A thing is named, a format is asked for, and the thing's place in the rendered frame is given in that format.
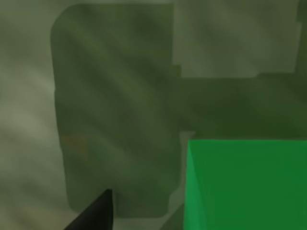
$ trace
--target block's front face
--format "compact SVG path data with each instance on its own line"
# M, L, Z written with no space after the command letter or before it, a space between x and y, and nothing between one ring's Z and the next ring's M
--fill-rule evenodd
M306 182L307 142L193 140L185 230L306 229Z

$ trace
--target blurry background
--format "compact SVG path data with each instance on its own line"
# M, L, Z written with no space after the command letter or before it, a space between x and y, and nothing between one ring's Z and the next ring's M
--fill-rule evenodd
M90 1L0 0L0 229L60 230L76 216L57 136L50 29L78 2ZM182 77L293 71L297 0L175 4L173 61Z

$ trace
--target block's side face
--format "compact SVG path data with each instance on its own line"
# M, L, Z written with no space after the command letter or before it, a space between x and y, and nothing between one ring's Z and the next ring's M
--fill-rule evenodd
M186 198L184 212L184 230L206 230L206 216L204 197L195 173L191 143L188 148L188 162L186 174Z
M61 141L75 210L113 188L119 216L166 214L180 180L179 129L163 92L179 74L172 33L172 4L81 4L54 23L59 136L87 139L86 161Z
M194 148L209 229L307 227L306 142L199 140Z

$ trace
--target green square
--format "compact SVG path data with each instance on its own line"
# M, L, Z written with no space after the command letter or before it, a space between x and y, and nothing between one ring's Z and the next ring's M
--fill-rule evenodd
M306 230L306 141L189 142L185 230Z

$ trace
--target green cube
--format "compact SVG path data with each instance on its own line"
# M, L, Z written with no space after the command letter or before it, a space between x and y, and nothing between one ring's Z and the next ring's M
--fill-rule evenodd
M185 230L307 230L307 142L189 142Z

